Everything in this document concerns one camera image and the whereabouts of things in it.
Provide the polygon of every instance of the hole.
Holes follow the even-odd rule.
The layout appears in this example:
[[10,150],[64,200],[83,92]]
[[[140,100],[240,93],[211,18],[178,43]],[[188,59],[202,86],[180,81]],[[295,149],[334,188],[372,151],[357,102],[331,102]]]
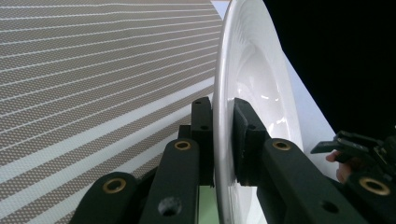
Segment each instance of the hole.
[[117,193],[122,191],[126,186],[126,181],[122,178],[113,178],[108,180],[104,185],[103,185],[103,191],[105,193]]
[[181,211],[181,200],[175,197],[164,198],[158,204],[158,211],[163,217],[173,217]]
[[291,149],[289,144],[284,143],[284,142],[274,142],[273,143],[273,147],[275,147],[275,148],[277,148],[279,150],[284,150],[284,151]]
[[390,194],[390,189],[388,188],[388,186],[376,179],[364,176],[359,180],[359,183],[364,189],[367,189],[374,194],[381,196],[386,196]]
[[187,150],[191,148],[191,145],[187,141],[179,141],[175,143],[175,148],[178,150]]
[[338,208],[333,203],[322,201],[320,202],[320,206],[330,213],[338,213]]

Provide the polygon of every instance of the black background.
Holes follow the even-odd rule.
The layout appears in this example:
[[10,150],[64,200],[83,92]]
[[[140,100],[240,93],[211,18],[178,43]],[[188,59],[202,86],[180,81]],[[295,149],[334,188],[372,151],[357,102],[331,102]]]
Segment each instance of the black background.
[[336,133],[396,134],[391,1],[264,3],[282,49]]

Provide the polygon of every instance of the gray striped surface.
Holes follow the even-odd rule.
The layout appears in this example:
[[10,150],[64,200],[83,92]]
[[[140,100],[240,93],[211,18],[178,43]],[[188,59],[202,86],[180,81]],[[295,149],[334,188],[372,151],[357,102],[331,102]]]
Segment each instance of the gray striped surface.
[[143,175],[213,92],[204,0],[0,2],[0,223],[67,223],[100,176]]

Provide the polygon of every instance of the white plate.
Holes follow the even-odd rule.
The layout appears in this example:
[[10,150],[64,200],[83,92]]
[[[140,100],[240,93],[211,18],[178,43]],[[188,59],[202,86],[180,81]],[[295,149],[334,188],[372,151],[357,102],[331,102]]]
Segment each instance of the white plate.
[[234,97],[247,100],[272,137],[302,147],[294,97],[275,27],[263,1],[231,1],[219,45],[213,130],[221,223],[262,223],[255,188],[235,183],[231,132]]

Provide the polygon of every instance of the striped fabric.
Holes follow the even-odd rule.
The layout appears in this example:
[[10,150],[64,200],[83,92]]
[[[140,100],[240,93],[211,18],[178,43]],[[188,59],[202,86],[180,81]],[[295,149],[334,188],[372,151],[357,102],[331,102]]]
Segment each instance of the striped fabric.
[[156,166],[220,30],[204,0],[2,0],[0,223],[67,223],[100,176]]

